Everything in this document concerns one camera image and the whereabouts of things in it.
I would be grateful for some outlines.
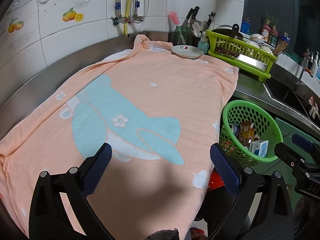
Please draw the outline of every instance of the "green basket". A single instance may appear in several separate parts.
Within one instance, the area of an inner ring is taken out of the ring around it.
[[[260,82],[265,82],[267,78],[270,78],[269,74],[273,63],[277,60],[277,57],[266,53],[262,49],[256,48],[255,46],[245,43],[244,41],[240,41],[237,39],[233,39],[232,37],[228,37],[226,35],[222,35],[219,33],[215,33],[212,31],[205,31],[209,37],[210,41],[210,50],[208,54],[223,61],[230,63],[233,66],[243,69],[251,74],[254,74],[259,77]],[[263,62],[268,67],[265,71],[256,68],[250,64],[244,63],[233,56],[226,56],[224,54],[215,53],[216,47],[222,47],[224,49],[229,49],[245,56],[254,58],[258,61]]]
[[[228,156],[235,157],[241,166],[254,167],[259,163],[270,163],[278,157],[274,148],[277,143],[283,142],[281,131],[275,120],[261,107],[243,100],[228,103],[223,109],[223,127],[220,131],[220,145]],[[268,151],[265,158],[259,157],[247,150],[233,135],[229,122],[240,125],[241,122],[254,123],[255,133],[261,140],[268,140]]]

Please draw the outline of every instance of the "green glass jar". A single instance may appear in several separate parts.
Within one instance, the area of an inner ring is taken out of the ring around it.
[[[174,46],[188,45],[190,29],[188,26],[177,26],[174,34]]]

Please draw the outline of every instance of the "knife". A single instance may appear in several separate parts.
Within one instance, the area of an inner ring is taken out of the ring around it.
[[[204,24],[204,27],[202,29],[203,32],[205,32],[210,27],[210,24],[213,22],[215,15],[215,12],[211,12],[211,14],[209,15],[209,20]]]
[[[195,9],[193,10],[193,13],[192,13],[192,16],[190,19],[190,24],[189,24],[190,28],[192,28],[192,25],[196,22],[196,16],[198,14],[199,9],[200,9],[200,7],[196,6]]]
[[[191,14],[193,14],[193,11],[194,11],[194,9],[191,8],[190,11],[188,12],[188,15],[187,15],[186,19],[184,20],[182,26],[188,26],[188,21],[191,17]]]
[[[245,56],[245,55],[242,55],[238,52],[235,52],[235,51],[232,51],[232,50],[229,50],[229,49],[224,49],[224,48],[221,48],[221,47],[216,47],[215,49],[215,52],[216,53],[221,53],[221,54],[225,54],[227,56],[233,56],[235,57],[237,60],[239,61],[242,61],[244,63],[247,63],[249,65],[252,65],[254,66],[255,68],[258,68],[262,71],[266,71],[268,65],[264,64],[263,62],[261,61],[258,61],[254,58],[251,58],[251,57],[248,57],[248,56]]]

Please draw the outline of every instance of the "blue tag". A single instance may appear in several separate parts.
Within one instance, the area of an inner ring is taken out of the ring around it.
[[[121,3],[120,2],[116,2],[115,9],[121,10]]]

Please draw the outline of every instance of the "blue gripper pad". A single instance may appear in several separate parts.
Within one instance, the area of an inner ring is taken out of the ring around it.
[[[298,134],[292,135],[292,142],[306,153],[311,153],[313,151],[313,143]]]
[[[240,194],[240,178],[231,167],[219,144],[215,143],[211,146],[210,158],[229,194],[237,198]]]
[[[92,165],[90,166],[88,172],[83,178],[83,190],[82,195],[86,198],[88,195],[94,193],[106,167],[108,166],[112,157],[112,148],[109,144],[104,143],[104,148],[99,149],[99,156],[95,158]]]

